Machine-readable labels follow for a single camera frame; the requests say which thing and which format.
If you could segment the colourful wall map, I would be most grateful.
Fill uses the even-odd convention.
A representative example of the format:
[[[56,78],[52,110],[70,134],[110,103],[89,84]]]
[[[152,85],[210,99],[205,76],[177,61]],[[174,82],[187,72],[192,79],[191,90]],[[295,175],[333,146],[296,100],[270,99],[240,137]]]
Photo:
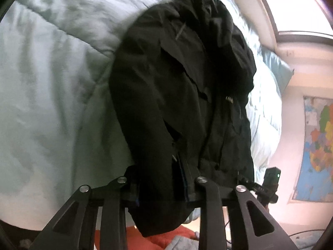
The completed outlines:
[[[332,202],[332,99],[304,96],[304,149],[292,200]]]

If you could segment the dark framed window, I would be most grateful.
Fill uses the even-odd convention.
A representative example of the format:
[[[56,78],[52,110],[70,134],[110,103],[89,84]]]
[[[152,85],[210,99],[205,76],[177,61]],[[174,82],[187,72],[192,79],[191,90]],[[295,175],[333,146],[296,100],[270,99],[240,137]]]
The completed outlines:
[[[261,0],[278,43],[332,45],[332,13],[323,0]]]

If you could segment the light green quilted comforter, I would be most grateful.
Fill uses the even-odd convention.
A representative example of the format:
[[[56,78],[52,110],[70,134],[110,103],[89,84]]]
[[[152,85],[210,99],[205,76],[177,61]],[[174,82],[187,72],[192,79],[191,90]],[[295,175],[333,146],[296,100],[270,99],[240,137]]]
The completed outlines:
[[[115,51],[171,0],[15,0],[1,20],[1,220],[42,230],[84,184],[132,165],[109,92]]]

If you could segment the light green pillow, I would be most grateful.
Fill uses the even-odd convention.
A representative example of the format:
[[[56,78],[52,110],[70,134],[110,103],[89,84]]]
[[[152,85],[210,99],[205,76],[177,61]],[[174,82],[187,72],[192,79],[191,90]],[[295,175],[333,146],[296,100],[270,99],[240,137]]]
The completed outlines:
[[[261,55],[263,62],[268,66],[274,75],[278,86],[279,95],[282,96],[294,75],[294,69],[292,69],[275,52],[271,51],[265,46],[261,47]]]

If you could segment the orange blanket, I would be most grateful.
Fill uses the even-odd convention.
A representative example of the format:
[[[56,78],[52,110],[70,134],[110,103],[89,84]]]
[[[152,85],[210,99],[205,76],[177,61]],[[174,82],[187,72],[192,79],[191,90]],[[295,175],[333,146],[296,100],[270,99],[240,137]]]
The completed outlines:
[[[182,225],[173,231],[148,237],[143,237],[135,226],[126,228],[128,249],[165,249],[176,236],[199,242],[195,232]]]

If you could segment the black pants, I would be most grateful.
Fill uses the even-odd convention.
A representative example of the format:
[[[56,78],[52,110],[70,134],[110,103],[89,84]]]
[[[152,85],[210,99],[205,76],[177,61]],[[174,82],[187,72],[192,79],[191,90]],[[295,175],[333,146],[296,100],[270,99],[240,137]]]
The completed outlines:
[[[142,13],[116,51],[109,88],[137,173],[143,236],[191,213],[182,163],[234,187],[254,177],[246,114],[256,65],[220,0],[171,0]]]

